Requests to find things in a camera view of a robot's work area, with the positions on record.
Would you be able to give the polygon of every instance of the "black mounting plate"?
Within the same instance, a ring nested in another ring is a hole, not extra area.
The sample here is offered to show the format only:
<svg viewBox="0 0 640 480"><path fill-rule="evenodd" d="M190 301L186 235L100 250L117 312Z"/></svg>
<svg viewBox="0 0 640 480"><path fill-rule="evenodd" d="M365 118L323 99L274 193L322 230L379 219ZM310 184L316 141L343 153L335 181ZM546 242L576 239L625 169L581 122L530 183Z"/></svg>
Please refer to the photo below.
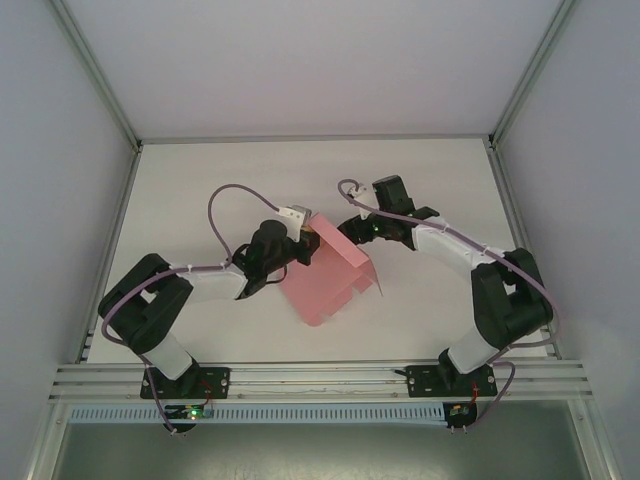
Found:
<svg viewBox="0 0 640 480"><path fill-rule="evenodd" d="M149 371L151 371L153 384L160 400L204 400L207 398L207 390L209 388L202 384L203 380L211 387L209 398L212 400L224 400L229 393L231 369L227 367L200 366L195 386L186 396L180 393L177 382L166 378L157 368L150 368L149 370L145 369L142 387L140 388L140 398L144 400L153 399L153 392L149 384Z"/></svg>
<svg viewBox="0 0 640 480"><path fill-rule="evenodd" d="M460 375L451 389L447 388L438 375L437 365L409 365L403 375L407 377L407 389L411 398L471 398L474 382L479 397L495 397L498 394L493 369L489 365L483 365L467 375Z"/></svg>

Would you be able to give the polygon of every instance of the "white table surface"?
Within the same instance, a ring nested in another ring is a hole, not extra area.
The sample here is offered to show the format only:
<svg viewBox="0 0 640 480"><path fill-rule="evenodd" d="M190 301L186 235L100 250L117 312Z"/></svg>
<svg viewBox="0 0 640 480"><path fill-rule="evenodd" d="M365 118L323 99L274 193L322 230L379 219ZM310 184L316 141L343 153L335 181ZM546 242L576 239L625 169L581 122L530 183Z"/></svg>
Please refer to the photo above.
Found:
<svg viewBox="0 0 640 480"><path fill-rule="evenodd" d="M107 290L147 253L171 263L211 264L224 251L207 202L225 183L251 186L276 205L299 204L335 224L357 213L337 193L343 178L371 183L399 174L416 207L495 247L513 240L480 139L148 145L118 241ZM272 214L242 191L225 191L214 215L232 250ZM471 328L467 280L437 260L384 240L364 245L384 296L370 288L320 327L296 315L278 287L242 301L188 303L172 332L199 362L300 362L436 358ZM139 360L99 333L89 363ZM529 340L541 339L540 333ZM546 356L544 348L518 356Z"/></svg>

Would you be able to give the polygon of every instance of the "pink paper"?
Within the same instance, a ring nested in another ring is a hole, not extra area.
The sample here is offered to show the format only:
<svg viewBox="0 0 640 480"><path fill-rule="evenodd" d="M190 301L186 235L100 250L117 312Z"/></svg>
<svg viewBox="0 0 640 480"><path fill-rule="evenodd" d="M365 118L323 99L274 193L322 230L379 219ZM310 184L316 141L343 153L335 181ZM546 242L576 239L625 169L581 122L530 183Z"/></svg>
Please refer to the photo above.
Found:
<svg viewBox="0 0 640 480"><path fill-rule="evenodd" d="M352 289L364 292L378 283L371 259L342 235L324 216L315 215L309 226L323 240L311 265L289 264L280 289L302 320L311 326L324 323L352 298Z"/></svg>

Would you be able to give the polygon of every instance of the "white wall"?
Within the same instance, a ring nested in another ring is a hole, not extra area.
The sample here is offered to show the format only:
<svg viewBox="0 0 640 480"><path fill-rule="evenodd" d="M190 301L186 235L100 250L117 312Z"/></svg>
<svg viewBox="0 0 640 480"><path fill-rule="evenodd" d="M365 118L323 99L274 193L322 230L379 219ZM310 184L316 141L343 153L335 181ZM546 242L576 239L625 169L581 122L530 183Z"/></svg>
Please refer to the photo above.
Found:
<svg viewBox="0 0 640 480"><path fill-rule="evenodd" d="M558 0L69 0L142 138L486 134Z"/></svg>
<svg viewBox="0 0 640 480"><path fill-rule="evenodd" d="M72 360L128 146L45 2L0 2L0 476Z"/></svg>
<svg viewBox="0 0 640 480"><path fill-rule="evenodd" d="M640 478L639 18L634 0L584 0L503 148L625 478Z"/></svg>

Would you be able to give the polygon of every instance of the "pink box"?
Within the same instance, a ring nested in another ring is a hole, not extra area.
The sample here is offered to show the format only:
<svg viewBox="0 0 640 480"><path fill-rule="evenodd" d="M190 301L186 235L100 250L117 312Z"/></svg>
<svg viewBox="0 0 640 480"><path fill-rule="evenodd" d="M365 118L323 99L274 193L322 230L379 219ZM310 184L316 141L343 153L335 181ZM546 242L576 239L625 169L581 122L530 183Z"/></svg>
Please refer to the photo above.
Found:
<svg viewBox="0 0 640 480"><path fill-rule="evenodd" d="M324 316L333 315L353 298L353 288L362 293L377 284L378 277L368 255L324 216L313 216L309 226L320 235L320 248L310 266L289 264L280 289L302 320L317 327L324 323Z"/></svg>

